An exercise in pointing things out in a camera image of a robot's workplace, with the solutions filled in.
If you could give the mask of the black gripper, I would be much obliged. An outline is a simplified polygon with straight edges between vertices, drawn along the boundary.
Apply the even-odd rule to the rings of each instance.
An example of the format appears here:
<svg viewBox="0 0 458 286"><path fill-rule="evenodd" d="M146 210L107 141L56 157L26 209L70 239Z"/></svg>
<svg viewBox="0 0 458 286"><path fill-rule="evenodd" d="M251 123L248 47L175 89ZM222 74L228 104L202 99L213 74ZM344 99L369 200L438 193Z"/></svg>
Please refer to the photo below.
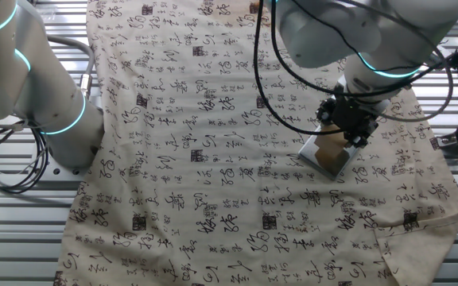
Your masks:
<svg viewBox="0 0 458 286"><path fill-rule="evenodd" d="M368 137L378 128L375 115L363 110L354 99L343 96L322 101L316 117L327 126L335 125L345 131L343 136L347 147L365 147Z"/></svg>

